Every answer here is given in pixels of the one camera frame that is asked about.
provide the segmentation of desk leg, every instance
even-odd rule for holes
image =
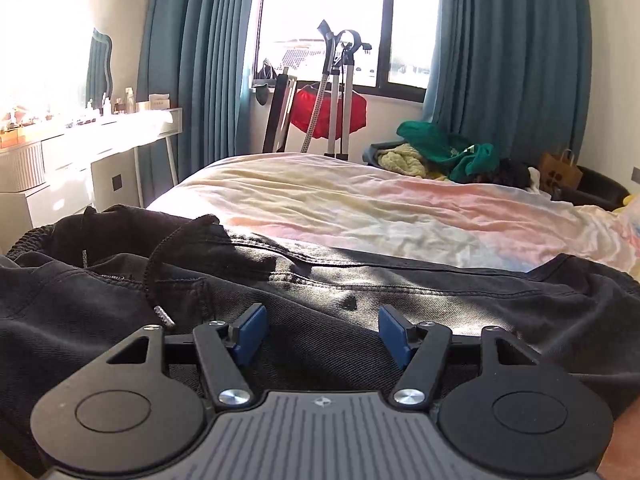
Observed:
[[[171,145],[171,137],[165,137],[164,140],[166,140],[166,154],[169,156],[169,169],[171,170],[171,180],[174,182],[174,186],[177,186],[178,175],[175,172],[174,147]]]
[[[145,202],[142,199],[142,183],[140,182],[140,161],[138,160],[138,147],[133,148],[133,160],[136,164],[136,185],[138,186],[138,200],[140,200],[140,207],[145,206]]]

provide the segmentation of green clothing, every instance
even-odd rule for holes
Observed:
[[[460,184],[471,182],[477,174],[495,170],[500,163],[492,144],[471,144],[465,137],[446,134],[432,123],[405,121],[398,126],[397,133]]]

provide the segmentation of curtain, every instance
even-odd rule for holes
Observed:
[[[170,95],[183,108],[172,137],[178,179],[248,152],[250,67],[245,45],[252,0],[149,0],[137,101]],[[145,205],[171,188],[164,140],[140,147]]]
[[[590,88],[589,0],[440,0],[423,120],[535,164],[580,152]]]
[[[86,72],[84,102],[94,100],[94,108],[101,108],[102,96],[111,99],[111,38],[94,29],[89,51],[89,67]]]

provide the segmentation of red garment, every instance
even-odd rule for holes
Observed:
[[[316,95],[318,90],[311,85],[307,85],[300,89],[293,98],[291,105],[291,124],[298,129],[306,132],[309,128],[309,121],[314,110]],[[320,107],[320,115],[314,130],[314,138],[327,139],[329,137],[329,113],[331,109],[331,92],[325,91],[322,105]],[[360,94],[353,93],[351,100],[351,124],[350,134],[367,126],[367,100]],[[338,125],[335,131],[335,138],[342,137],[342,96],[338,99]]]

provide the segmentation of vanity table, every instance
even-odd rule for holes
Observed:
[[[115,203],[141,206],[138,148],[145,144],[165,139],[177,184],[170,137],[182,132],[181,108],[41,128],[26,142],[0,150],[0,254],[28,230],[89,205],[98,210]]]

